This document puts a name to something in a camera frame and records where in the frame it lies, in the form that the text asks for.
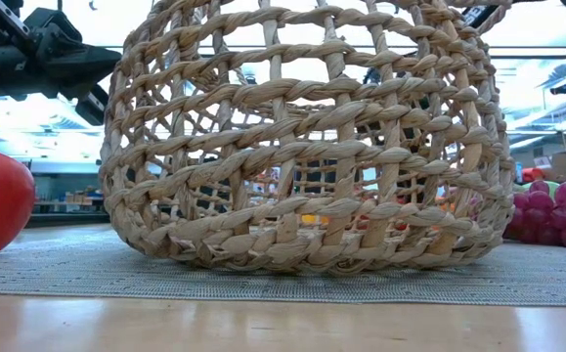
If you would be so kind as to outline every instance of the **wooden table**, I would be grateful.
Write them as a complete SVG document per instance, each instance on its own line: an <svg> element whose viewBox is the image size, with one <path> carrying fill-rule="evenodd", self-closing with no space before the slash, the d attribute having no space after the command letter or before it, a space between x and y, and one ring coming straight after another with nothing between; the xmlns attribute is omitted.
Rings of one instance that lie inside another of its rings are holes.
<svg viewBox="0 0 566 352"><path fill-rule="evenodd" d="M317 350L565 352L566 308L0 296L0 352Z"/></svg>

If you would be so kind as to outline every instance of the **gray textured mat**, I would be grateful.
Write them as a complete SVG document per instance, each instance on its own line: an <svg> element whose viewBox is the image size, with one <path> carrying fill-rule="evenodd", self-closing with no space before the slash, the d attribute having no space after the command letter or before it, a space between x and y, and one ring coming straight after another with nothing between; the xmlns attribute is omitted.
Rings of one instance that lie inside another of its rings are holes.
<svg viewBox="0 0 566 352"><path fill-rule="evenodd" d="M334 278L197 270L149 259L100 233L11 244L0 252L0 293L566 306L566 249L505 244L468 267Z"/></svg>

